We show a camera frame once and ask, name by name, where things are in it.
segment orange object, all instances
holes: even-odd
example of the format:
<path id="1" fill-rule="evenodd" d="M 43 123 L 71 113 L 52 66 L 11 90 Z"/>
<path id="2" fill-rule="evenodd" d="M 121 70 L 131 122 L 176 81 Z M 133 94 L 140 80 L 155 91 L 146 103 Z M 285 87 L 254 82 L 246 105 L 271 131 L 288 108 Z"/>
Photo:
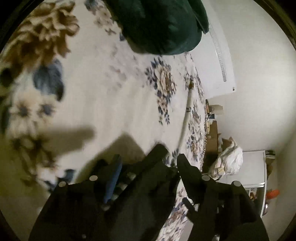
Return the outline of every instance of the orange object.
<path id="1" fill-rule="evenodd" d="M 268 191 L 266 193 L 266 199 L 273 199 L 279 195 L 279 189 Z"/>

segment white wall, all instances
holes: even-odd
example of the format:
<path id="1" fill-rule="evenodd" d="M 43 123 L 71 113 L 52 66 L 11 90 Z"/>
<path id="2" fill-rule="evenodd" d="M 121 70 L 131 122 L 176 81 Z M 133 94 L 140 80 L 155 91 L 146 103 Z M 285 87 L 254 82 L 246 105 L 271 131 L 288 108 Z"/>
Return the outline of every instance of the white wall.
<path id="1" fill-rule="evenodd" d="M 280 195 L 271 222 L 266 226 L 270 241 L 276 241 L 296 213 L 296 132 L 277 158 Z"/>
<path id="2" fill-rule="evenodd" d="M 210 99 L 224 107 L 218 131 L 247 150 L 279 151 L 295 129 L 296 51 L 253 0 L 210 0 L 230 49 L 237 91 Z"/>
<path id="3" fill-rule="evenodd" d="M 272 173 L 270 174 L 268 180 L 267 180 L 267 190 L 272 189 L 278 189 L 278 172 L 277 172 L 277 160 L 275 160 L 272 163 L 273 166 L 273 170 Z M 268 205 L 268 211 L 267 214 L 265 214 L 262 217 L 262 221 L 266 227 L 267 233 L 269 234 L 269 236 L 271 235 L 271 229 L 272 229 L 272 225 L 274 223 L 274 217 L 275 215 L 277 215 L 278 210 L 277 210 L 277 206 L 276 206 L 276 202 L 277 202 L 278 197 L 270 200 L 270 203 Z"/>

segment white screw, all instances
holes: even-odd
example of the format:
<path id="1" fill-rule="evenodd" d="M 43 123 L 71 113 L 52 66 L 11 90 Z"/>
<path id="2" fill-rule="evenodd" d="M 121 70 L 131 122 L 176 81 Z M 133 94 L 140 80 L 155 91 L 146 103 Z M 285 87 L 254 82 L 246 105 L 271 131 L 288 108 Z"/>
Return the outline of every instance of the white screw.
<path id="1" fill-rule="evenodd" d="M 61 188 L 64 187 L 65 185 L 66 185 L 66 182 L 64 182 L 64 181 L 59 183 L 59 187 L 61 187 Z"/>
<path id="2" fill-rule="evenodd" d="M 131 172 L 129 172 L 129 173 L 127 174 L 127 176 L 129 177 L 129 179 L 130 179 L 131 181 L 134 180 L 134 179 L 136 178 L 136 174 L 131 173 Z"/>
<path id="3" fill-rule="evenodd" d="M 118 195 L 117 194 L 113 194 L 112 197 L 111 197 L 111 200 L 112 201 L 115 201 L 117 198 L 118 198 Z"/>
<path id="4" fill-rule="evenodd" d="M 124 189 L 126 189 L 126 187 L 127 187 L 128 185 L 126 185 L 126 184 L 124 184 L 124 183 L 118 183 L 117 186 L 123 191 Z"/>
<path id="5" fill-rule="evenodd" d="M 96 181 L 96 180 L 98 179 L 98 176 L 96 176 L 96 175 L 92 175 L 92 176 L 89 177 L 89 179 L 90 179 L 91 181 Z"/>
<path id="6" fill-rule="evenodd" d="M 203 175 L 203 176 L 202 176 L 202 179 L 203 179 L 204 181 L 209 181 L 209 180 L 210 180 L 210 177 L 209 177 L 208 175 Z"/>
<path id="7" fill-rule="evenodd" d="M 239 181 L 234 181 L 233 184 L 237 187 L 240 187 L 241 183 Z"/>

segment white plastic bag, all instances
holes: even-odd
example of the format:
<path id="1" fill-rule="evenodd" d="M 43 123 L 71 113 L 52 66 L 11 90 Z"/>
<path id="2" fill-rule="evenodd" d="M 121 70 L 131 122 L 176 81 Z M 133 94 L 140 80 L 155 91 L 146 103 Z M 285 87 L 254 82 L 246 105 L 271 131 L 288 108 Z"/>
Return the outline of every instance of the white plastic bag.
<path id="1" fill-rule="evenodd" d="M 210 167 L 209 175 L 217 180 L 223 175 L 233 175 L 238 173 L 243 159 L 242 149 L 236 144 L 236 142 L 229 138 L 231 144 L 222 153 L 219 154 L 217 160 Z"/>

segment green cushion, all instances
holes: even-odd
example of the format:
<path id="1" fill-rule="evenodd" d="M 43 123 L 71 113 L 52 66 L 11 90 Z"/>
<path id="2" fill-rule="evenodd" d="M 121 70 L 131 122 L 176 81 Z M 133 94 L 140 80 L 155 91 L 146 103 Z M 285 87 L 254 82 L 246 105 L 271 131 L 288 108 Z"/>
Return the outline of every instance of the green cushion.
<path id="1" fill-rule="evenodd" d="M 193 7 L 188 0 L 106 0 L 106 3 L 123 26 L 124 36 L 148 53 L 173 55 L 190 51 L 200 42 L 202 31 L 208 30 L 200 0 Z"/>

